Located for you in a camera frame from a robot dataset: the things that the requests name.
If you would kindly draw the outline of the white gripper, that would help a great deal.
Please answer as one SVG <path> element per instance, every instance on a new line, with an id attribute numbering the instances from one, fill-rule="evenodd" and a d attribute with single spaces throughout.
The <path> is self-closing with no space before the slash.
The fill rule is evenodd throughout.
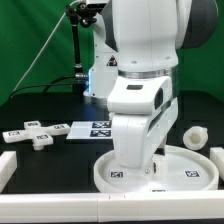
<path id="1" fill-rule="evenodd" d="M 112 137 L 115 158 L 119 165 L 143 168 L 147 175 L 156 173 L 153 154 L 166 138 L 178 115 L 178 102 L 173 99 L 165 109 L 153 115 L 115 114 L 112 119 Z"/>

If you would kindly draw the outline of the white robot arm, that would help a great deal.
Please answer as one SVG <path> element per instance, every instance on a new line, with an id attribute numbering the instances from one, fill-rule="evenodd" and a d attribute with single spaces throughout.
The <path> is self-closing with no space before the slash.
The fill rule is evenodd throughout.
<path id="1" fill-rule="evenodd" d="M 85 95 L 107 105 L 114 150 L 94 171 L 148 174 L 178 115 L 176 51 L 212 36 L 216 0 L 105 0 L 97 18 Z"/>

